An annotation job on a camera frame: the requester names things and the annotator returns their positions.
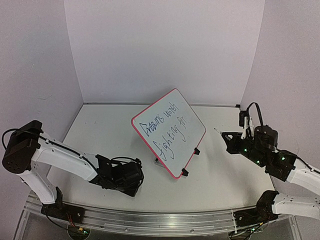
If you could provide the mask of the pink framed whiteboard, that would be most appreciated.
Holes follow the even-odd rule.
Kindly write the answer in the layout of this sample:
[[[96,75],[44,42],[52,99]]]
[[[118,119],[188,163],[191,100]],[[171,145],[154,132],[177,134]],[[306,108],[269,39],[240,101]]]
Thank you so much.
[[[180,179],[207,130],[174,88],[131,119],[131,125],[174,179]]]

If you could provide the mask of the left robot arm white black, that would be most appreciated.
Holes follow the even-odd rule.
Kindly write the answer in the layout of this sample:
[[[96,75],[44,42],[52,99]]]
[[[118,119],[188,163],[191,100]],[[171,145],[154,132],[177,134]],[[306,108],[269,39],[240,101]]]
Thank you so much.
[[[3,167],[30,187],[42,203],[41,213],[47,218],[80,224],[85,209],[63,202],[63,193],[47,177],[39,173],[39,164],[74,174],[105,190],[134,197],[144,181],[142,162],[131,157],[107,158],[75,150],[50,137],[42,122],[33,120],[20,128],[6,130],[10,134],[2,159]]]

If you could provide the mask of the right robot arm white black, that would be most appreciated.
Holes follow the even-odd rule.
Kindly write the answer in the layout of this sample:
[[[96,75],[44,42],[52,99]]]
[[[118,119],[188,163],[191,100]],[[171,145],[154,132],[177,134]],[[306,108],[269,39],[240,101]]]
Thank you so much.
[[[255,207],[234,212],[237,226],[268,223],[278,219],[279,215],[319,220],[320,171],[296,154],[278,149],[276,130],[268,125],[257,126],[253,135],[246,132],[221,132],[221,137],[229,154],[242,155],[263,168],[271,177],[298,185],[316,194],[316,197],[297,197],[276,190],[266,190]]]

